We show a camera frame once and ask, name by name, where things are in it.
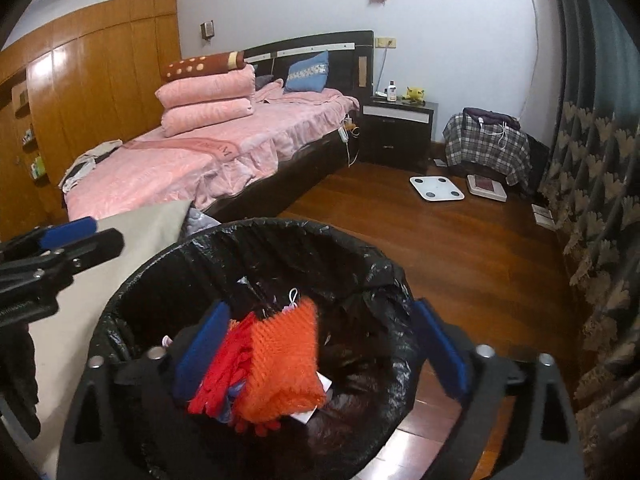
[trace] metal rivet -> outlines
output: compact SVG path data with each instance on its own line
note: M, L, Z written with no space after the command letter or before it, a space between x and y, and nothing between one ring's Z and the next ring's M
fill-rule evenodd
M555 363L553 356L549 354L540 354L538 356L538 361L540 361L545 366L551 366Z
M148 352L146 353L146 356L149 359L153 359L155 361L156 359L162 359L165 354L166 354L165 348L161 346L154 346L153 348L150 348L148 350Z
M476 353L480 357L485 357L487 359L490 359L495 355L495 350L491 348L489 345L478 345L476 346Z
M100 368L104 364L104 357L101 355L94 355L87 362L86 365L89 368Z

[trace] black trash bag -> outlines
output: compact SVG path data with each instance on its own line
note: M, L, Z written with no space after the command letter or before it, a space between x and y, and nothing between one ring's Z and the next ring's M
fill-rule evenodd
M319 371L332 398L308 424L283 417L267 437L195 416L212 460L229 479L348 480L384 446L414 405L423 359L412 331L404 272L380 250L327 225L252 219L212 228L158 254L111 298L90 355L140 357L165 335L226 301L235 319L281 310L289 292L318 306ZM114 386L116 418L132 462L168 478L135 390Z

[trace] white bottle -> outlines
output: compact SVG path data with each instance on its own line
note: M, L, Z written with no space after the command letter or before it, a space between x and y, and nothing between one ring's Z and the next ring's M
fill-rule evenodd
M386 87L386 100L389 102L395 102L398 96L396 95L396 85L392 81L391 84Z

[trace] gray curtain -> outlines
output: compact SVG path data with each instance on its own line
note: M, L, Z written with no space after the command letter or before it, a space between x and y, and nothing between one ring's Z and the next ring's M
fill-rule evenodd
M564 102L542 192L589 303L575 398L589 478L640 478L640 54L608 0L560 0Z

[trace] bed frame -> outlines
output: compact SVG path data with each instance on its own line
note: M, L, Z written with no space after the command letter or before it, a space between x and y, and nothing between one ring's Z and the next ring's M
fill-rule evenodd
M289 67L302 59L329 51L326 86L362 102L373 95L373 31L353 30L316 34L278 41L244 51L257 66L255 75L273 74L287 79ZM347 165L346 149L338 132L306 145L291 160L282 162L276 174L254 182L238 195L221 198L205 213L220 222L277 216L324 177Z

